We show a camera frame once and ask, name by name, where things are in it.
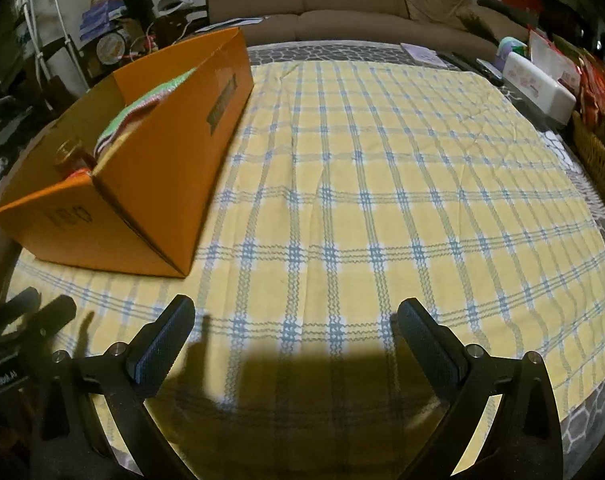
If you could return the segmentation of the pink microfiber cloth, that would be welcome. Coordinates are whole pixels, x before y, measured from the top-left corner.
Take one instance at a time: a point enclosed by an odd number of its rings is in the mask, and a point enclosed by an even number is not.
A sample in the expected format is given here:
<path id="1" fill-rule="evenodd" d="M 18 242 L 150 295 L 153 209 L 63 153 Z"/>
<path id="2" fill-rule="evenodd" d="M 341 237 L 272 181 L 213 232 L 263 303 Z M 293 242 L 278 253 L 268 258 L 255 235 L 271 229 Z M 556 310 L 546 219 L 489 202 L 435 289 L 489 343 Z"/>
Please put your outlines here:
<path id="1" fill-rule="evenodd" d="M 126 136 L 138 128 L 158 104 L 158 100 L 138 103 L 126 108 L 112 119 L 96 141 L 94 157 L 100 160 L 120 136 Z"/>

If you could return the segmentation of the white tissue box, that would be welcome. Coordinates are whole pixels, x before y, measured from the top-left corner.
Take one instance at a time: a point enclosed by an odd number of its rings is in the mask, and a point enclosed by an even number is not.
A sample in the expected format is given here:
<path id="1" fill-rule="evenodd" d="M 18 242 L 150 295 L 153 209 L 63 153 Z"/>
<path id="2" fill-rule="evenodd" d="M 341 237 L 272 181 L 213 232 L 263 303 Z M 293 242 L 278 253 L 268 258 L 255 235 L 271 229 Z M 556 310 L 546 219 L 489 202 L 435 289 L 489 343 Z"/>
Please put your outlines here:
<path id="1" fill-rule="evenodd" d="M 544 117 L 567 125 L 577 100 L 565 86 L 516 52 L 508 53 L 502 75 Z"/>

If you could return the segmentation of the amber glass jar gold lid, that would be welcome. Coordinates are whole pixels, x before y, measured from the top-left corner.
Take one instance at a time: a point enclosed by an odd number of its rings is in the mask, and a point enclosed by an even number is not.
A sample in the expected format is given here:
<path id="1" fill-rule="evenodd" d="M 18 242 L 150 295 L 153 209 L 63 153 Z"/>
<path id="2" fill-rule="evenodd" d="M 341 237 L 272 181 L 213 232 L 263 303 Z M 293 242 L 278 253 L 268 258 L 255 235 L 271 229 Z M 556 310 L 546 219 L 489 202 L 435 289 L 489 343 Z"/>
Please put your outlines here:
<path id="1" fill-rule="evenodd" d="M 65 141 L 56 151 L 53 166 L 63 179 L 77 171 L 91 171 L 96 166 L 95 157 L 79 138 Z"/>

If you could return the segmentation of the purple white power strip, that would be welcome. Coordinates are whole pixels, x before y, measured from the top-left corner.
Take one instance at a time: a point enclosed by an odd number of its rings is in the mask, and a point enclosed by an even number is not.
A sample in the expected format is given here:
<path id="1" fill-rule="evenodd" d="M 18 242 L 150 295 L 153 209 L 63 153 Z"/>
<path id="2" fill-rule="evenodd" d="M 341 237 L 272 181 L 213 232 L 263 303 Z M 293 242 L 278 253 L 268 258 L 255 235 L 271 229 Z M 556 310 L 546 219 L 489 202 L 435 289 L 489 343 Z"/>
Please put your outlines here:
<path id="1" fill-rule="evenodd" d="M 444 62 L 442 58 L 439 58 L 439 55 L 435 50 L 417 46 L 417 44 L 401 44 L 401 47 L 418 63 L 431 67 L 447 68 L 447 63 Z"/>

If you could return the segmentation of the orange cardboard box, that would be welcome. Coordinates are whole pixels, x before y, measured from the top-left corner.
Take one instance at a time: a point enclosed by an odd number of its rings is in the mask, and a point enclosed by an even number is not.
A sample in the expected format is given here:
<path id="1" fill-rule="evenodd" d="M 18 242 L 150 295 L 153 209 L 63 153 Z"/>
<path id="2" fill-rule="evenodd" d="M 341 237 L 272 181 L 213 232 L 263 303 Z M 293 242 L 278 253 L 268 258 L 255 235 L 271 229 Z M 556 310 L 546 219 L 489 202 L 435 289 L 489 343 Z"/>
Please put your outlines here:
<path id="1" fill-rule="evenodd" d="M 58 148 L 94 148 L 109 122 L 195 68 L 95 169 L 63 179 Z M 238 28 L 195 37 L 116 70 L 44 128 L 0 193 L 0 228 L 37 258 L 182 278 L 190 272 L 219 169 L 254 81 Z"/>

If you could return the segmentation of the wicker basket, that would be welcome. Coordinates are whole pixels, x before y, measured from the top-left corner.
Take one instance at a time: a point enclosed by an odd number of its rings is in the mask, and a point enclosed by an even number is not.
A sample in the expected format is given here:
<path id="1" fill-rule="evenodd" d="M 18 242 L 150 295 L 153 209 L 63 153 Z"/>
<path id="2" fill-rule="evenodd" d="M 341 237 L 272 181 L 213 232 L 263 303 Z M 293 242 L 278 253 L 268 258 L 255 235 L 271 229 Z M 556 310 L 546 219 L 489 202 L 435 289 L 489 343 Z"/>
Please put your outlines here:
<path id="1" fill-rule="evenodd" d="M 605 204 L 605 143 L 587 128 L 578 112 L 572 113 L 572 123 L 578 155 Z"/>

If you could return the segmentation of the black remote control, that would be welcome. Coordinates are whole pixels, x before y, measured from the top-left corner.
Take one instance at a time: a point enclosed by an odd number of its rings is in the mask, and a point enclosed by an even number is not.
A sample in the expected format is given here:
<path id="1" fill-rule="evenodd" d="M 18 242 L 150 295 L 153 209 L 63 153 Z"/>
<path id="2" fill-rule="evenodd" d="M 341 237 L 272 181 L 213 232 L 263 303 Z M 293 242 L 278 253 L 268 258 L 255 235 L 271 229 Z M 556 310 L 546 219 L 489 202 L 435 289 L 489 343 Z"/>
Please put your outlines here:
<path id="1" fill-rule="evenodd" d="M 487 79 L 493 86 L 502 87 L 504 81 L 501 75 L 494 75 L 491 70 L 481 65 L 479 62 L 465 58 L 463 55 L 458 55 L 452 52 L 438 52 L 439 58 L 444 62 L 450 63 L 463 72 L 475 73 Z"/>

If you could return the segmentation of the brown sofa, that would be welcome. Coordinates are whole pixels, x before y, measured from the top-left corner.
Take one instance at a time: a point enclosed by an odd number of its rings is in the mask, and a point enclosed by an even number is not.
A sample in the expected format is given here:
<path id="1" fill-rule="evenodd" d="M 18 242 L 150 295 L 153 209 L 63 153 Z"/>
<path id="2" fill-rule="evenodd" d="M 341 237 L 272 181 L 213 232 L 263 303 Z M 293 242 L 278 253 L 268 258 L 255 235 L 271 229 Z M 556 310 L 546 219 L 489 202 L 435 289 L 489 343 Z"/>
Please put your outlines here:
<path id="1" fill-rule="evenodd" d="M 457 12 L 464 30 L 409 18 L 404 0 L 206 0 L 212 23 L 265 16 L 242 26 L 248 44 L 287 41 L 364 40 L 417 44 L 491 61 L 500 42 L 529 39 L 529 30 L 471 0 Z"/>

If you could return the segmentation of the papers on sofa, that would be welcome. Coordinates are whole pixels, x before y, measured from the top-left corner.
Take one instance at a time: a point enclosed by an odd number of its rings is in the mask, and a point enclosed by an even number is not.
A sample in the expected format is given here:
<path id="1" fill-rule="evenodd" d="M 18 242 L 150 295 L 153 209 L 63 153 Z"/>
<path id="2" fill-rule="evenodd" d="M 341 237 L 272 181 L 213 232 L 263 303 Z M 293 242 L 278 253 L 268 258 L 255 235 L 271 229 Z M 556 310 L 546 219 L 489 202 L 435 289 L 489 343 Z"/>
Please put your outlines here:
<path id="1" fill-rule="evenodd" d="M 195 30 L 195 34 L 209 34 L 209 32 L 217 32 L 233 27 L 242 27 L 248 25 L 258 25 L 266 19 L 265 16 L 253 16 L 252 18 L 230 18 L 229 20 L 214 23 Z"/>

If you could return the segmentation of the yellow plaid tablecloth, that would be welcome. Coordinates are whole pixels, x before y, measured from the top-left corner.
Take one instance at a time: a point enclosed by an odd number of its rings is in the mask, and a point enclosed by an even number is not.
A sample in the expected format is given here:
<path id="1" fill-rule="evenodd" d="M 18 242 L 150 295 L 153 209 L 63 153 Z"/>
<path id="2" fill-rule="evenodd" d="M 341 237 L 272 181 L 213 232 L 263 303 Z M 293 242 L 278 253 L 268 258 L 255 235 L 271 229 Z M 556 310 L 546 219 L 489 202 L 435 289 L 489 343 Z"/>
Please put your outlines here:
<path id="1" fill-rule="evenodd" d="M 605 380 L 605 238 L 568 166 L 488 81 L 270 63 L 190 274 L 22 254 L 10 293 L 66 294 L 100 354 L 176 295 L 196 322 L 148 407 L 203 479 L 393 479 L 444 406 L 402 340 L 409 297 L 495 356 L 539 352 L 561 416 Z"/>

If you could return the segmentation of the green microfiber cloth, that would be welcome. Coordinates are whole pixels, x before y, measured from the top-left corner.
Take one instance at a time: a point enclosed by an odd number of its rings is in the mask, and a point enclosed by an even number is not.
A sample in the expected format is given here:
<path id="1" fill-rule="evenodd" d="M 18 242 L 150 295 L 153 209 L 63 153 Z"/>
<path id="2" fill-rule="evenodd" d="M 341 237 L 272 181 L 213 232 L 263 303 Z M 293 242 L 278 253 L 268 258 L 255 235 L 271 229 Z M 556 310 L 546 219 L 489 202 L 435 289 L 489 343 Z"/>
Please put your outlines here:
<path id="1" fill-rule="evenodd" d="M 125 110 L 126 108 L 138 104 L 138 103 L 144 103 L 147 101 L 155 101 L 158 100 L 159 104 L 168 98 L 168 96 L 170 96 L 170 94 L 176 90 L 177 88 L 180 87 L 181 84 L 183 84 L 183 82 L 187 81 L 188 78 L 190 78 L 193 73 L 195 72 L 195 68 L 191 68 L 190 70 L 187 70 L 186 72 L 184 72 L 183 74 L 176 76 L 166 82 L 163 82 L 162 84 L 158 84 L 158 86 L 156 86 L 155 88 L 153 88 L 150 91 L 147 91 L 146 93 L 144 93 L 142 96 L 140 96 L 139 98 L 137 98 L 132 104 L 127 105 L 126 107 L 124 107 L 123 110 Z"/>

